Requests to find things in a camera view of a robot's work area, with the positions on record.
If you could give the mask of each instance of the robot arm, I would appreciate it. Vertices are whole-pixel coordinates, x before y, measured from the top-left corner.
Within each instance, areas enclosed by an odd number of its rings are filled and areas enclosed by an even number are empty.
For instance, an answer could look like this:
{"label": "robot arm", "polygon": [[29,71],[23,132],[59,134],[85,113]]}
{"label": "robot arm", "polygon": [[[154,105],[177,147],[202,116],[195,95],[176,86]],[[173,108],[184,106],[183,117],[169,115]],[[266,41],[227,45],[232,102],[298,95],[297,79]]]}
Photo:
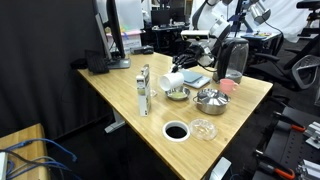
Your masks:
{"label": "robot arm", "polygon": [[[171,72],[177,72],[179,68],[187,69],[197,65],[208,67],[214,64],[212,51],[221,45],[221,41],[230,32],[230,24],[221,16],[212,13],[212,9],[220,1],[205,0],[192,16],[194,30],[181,32],[182,39],[191,42],[191,46],[183,54],[173,57]],[[231,1],[222,0],[224,4]]]}

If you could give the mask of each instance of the white mug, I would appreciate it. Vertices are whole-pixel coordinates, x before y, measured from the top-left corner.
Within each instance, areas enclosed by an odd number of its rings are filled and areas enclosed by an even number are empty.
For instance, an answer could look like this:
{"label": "white mug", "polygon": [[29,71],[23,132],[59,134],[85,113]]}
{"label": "white mug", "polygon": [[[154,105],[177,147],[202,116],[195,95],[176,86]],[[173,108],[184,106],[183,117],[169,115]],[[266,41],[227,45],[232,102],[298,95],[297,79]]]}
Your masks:
{"label": "white mug", "polygon": [[184,76],[180,72],[168,73],[160,77],[160,87],[164,91],[169,91],[176,87],[182,86],[184,82]]}

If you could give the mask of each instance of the clear glass bowl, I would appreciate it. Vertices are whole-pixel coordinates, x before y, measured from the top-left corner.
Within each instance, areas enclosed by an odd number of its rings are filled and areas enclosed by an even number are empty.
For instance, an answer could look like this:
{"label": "clear glass bowl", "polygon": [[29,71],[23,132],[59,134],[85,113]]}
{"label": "clear glass bowl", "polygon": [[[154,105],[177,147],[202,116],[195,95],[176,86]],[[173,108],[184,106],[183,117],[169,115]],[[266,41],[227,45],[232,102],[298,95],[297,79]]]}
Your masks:
{"label": "clear glass bowl", "polygon": [[193,136],[201,140],[211,140],[216,137],[218,129],[211,122],[204,119],[195,119],[189,124]]}

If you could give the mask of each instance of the pink cup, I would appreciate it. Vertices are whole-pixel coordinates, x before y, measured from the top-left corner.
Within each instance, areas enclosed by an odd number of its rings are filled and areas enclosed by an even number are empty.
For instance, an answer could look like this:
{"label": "pink cup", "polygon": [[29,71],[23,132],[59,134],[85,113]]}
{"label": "pink cup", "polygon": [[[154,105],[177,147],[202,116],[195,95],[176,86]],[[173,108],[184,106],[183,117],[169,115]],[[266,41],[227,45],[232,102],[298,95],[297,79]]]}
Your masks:
{"label": "pink cup", "polygon": [[225,94],[229,95],[232,91],[236,90],[237,86],[239,86],[239,84],[231,79],[220,79],[220,91]]}

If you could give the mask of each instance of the black backdrop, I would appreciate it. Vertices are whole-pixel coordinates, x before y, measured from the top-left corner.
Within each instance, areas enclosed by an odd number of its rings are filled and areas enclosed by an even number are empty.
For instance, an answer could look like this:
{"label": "black backdrop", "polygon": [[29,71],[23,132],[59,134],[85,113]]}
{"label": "black backdrop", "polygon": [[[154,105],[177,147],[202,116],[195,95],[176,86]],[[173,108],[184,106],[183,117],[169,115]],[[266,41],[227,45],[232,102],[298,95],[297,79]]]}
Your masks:
{"label": "black backdrop", "polygon": [[0,1],[0,137],[41,123],[57,138],[110,108],[69,64],[102,45],[91,0]]}

